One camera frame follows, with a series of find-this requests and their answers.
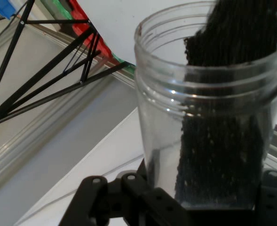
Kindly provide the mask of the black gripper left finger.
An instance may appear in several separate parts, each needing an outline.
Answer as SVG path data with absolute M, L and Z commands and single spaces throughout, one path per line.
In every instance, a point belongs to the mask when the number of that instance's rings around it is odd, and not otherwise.
M 188 225 L 184 208 L 161 188 L 148 186 L 143 162 L 112 182 L 101 176 L 83 179 L 59 225 L 107 226 L 112 218 L 123 218 L 128 226 Z

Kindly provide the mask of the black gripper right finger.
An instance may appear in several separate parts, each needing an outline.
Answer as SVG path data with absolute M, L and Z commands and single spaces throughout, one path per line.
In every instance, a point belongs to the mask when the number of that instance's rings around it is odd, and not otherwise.
M 263 172 L 255 205 L 256 226 L 277 226 L 277 171 Z

